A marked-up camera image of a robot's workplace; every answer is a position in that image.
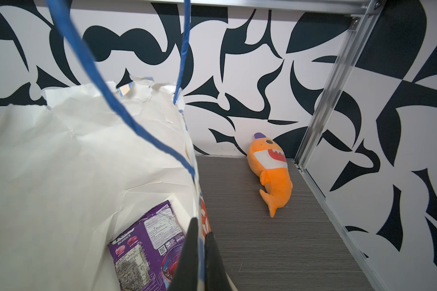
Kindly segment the purple snack bag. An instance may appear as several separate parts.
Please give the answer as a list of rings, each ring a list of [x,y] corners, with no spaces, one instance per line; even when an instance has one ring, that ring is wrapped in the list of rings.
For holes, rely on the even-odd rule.
[[[165,291],[174,277],[185,234],[164,201],[108,244],[123,291]]]

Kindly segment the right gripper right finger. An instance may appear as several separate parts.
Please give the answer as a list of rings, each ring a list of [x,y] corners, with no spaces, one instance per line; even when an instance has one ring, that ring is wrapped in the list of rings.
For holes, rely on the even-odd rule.
[[[219,248],[212,232],[205,238],[205,290],[232,291]]]

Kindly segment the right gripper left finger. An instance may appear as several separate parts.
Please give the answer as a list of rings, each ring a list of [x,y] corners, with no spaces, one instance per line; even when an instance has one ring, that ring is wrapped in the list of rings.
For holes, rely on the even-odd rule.
[[[180,259],[168,291],[196,291],[199,274],[198,219],[190,220]]]

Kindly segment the blue checkered paper bag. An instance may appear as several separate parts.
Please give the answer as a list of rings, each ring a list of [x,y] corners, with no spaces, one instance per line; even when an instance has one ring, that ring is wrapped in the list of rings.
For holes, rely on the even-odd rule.
[[[0,291],[120,290],[108,244],[164,201],[182,230],[198,219],[205,291],[209,232],[180,86],[141,79],[122,95],[103,80],[68,4],[47,5],[91,83],[0,116]]]

